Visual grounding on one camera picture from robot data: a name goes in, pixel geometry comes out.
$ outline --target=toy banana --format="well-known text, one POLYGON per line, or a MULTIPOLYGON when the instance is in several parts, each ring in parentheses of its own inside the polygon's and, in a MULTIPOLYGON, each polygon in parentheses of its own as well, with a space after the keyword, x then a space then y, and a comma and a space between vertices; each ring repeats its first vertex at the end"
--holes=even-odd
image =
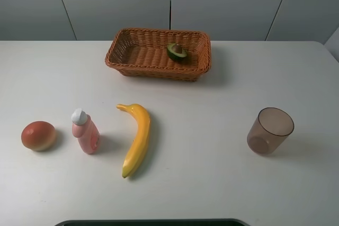
POLYGON ((131 114, 138 123, 137 135, 127 152, 122 166, 122 177, 131 176, 141 165, 148 148, 150 116, 147 110, 139 104, 118 104, 117 108, 131 114))

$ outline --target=woven basket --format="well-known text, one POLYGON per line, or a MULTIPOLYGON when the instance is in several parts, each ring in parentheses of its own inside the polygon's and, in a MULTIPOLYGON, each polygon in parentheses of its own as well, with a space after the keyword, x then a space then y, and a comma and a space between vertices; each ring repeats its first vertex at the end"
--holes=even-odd
POLYGON ((196 81, 211 68, 211 43, 207 34, 195 31, 122 29, 105 58, 107 66, 125 76, 149 76, 196 81), (187 52, 180 63, 166 52, 169 43, 187 52))

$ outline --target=transparent cup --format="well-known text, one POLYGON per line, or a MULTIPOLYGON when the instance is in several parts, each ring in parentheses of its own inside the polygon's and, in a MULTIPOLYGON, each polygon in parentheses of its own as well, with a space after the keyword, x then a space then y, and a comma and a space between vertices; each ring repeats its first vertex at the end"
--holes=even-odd
POLYGON ((259 112, 247 136, 248 146, 260 155, 272 153, 294 130, 292 118, 278 108, 259 112))

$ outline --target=avocado half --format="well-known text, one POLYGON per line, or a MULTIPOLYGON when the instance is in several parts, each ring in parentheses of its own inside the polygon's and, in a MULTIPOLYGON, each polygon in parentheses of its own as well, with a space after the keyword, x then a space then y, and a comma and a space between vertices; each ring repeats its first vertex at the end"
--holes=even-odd
POLYGON ((179 45, 174 43, 170 43, 167 46, 167 55, 174 61, 181 61, 185 57, 187 57, 186 51, 179 45))

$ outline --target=plastic bottle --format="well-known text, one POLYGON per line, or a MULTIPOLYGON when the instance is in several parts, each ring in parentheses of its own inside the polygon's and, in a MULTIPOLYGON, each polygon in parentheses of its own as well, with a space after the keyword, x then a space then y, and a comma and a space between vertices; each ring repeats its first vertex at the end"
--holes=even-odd
POLYGON ((100 134, 91 120, 82 109, 76 109, 71 116, 72 134, 78 138, 80 147, 87 154, 94 153, 99 147, 100 134))

